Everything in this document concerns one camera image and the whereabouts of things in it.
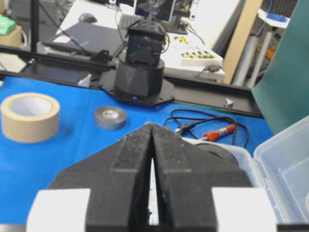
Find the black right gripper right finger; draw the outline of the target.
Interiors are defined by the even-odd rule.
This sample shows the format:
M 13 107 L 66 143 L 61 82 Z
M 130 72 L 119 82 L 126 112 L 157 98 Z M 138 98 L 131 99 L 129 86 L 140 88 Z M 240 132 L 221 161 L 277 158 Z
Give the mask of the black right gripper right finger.
M 212 187 L 251 187 L 233 163 L 152 125 L 160 222 L 169 232 L 215 232 Z

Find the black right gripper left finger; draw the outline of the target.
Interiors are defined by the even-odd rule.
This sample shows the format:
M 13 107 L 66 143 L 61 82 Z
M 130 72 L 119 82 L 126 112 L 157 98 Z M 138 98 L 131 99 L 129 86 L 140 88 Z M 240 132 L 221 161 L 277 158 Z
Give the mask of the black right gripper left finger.
M 140 232 L 148 222 L 152 124 L 60 171 L 49 189 L 90 189 L 87 232 Z

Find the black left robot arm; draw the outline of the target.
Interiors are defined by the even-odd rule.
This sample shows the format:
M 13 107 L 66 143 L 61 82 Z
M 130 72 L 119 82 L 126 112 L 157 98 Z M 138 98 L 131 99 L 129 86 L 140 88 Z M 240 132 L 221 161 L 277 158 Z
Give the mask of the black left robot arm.
M 142 20 L 127 28 L 126 54 L 120 56 L 115 74 L 103 77 L 104 87 L 124 102 L 156 105 L 170 101 L 173 84 L 164 79 L 161 59 L 169 43 L 159 20 L 162 0 L 134 2 Z M 88 190 L 89 198 L 81 219 L 68 231 L 148 232 L 149 187 L 155 154 L 152 124 L 125 135 L 118 142 L 60 171 L 51 190 Z

